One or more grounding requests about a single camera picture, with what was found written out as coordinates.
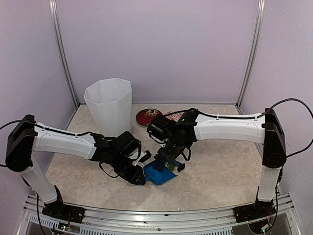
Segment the blue dustpan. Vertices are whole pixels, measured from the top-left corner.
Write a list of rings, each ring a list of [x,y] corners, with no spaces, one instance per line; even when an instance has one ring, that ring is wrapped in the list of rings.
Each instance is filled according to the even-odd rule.
[[[173,162],[176,165],[175,170],[177,170],[178,166],[182,163],[174,160]],[[158,172],[156,170],[153,169],[153,161],[147,165],[144,166],[143,168],[143,172],[144,172],[144,176],[145,176],[145,180],[146,181],[151,181],[153,184],[160,186],[163,185],[165,183],[167,183],[168,181],[174,179],[177,177],[177,175],[173,172],[170,172],[167,168],[167,164],[165,162],[164,165],[164,171],[163,172]]]

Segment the blue hand brush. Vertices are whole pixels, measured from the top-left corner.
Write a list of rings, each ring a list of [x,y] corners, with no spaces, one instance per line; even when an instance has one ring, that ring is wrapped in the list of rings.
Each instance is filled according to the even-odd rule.
[[[155,155],[154,159],[155,160],[153,161],[153,169],[158,171],[158,172],[163,172],[164,171],[164,165],[165,165],[164,159],[159,155]]]

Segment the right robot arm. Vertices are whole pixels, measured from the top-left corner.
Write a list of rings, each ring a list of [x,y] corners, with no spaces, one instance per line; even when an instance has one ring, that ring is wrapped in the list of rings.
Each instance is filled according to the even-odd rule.
[[[254,217],[261,217],[273,201],[279,175],[289,155],[286,151],[285,134],[274,110],[279,104],[297,98],[283,99],[262,113],[251,115],[207,114],[195,108],[181,110],[178,121],[167,115],[156,115],[147,128],[149,137],[160,144],[157,154],[172,163],[184,150],[190,150],[197,141],[235,140],[263,145],[262,173],[256,202],[250,206]]]

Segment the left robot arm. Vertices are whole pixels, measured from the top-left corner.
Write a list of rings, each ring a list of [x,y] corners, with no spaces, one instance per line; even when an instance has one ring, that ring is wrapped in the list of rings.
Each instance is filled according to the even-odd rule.
[[[74,133],[53,129],[36,122],[33,115],[14,120],[1,129],[15,124],[7,139],[5,166],[21,175],[24,181],[57,217],[68,214],[60,191],[36,166],[34,152],[51,152],[81,157],[100,165],[111,166],[118,177],[133,185],[146,183],[140,160],[149,153],[142,151],[141,141],[129,131],[118,137],[106,137],[94,132]]]

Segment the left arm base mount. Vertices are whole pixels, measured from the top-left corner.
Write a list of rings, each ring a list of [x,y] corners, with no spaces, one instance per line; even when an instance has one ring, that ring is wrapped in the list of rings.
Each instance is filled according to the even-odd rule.
[[[66,220],[68,223],[74,222],[81,224],[85,215],[85,208],[65,204],[59,189],[57,186],[54,187],[57,193],[56,201],[48,204],[44,203],[42,214],[56,219]]]

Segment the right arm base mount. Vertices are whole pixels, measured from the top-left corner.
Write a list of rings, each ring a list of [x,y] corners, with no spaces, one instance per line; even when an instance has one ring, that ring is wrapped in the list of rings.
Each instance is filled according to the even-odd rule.
[[[234,207],[233,212],[236,222],[241,223],[277,214],[277,209],[273,199],[260,201],[258,196],[256,196],[254,203]]]

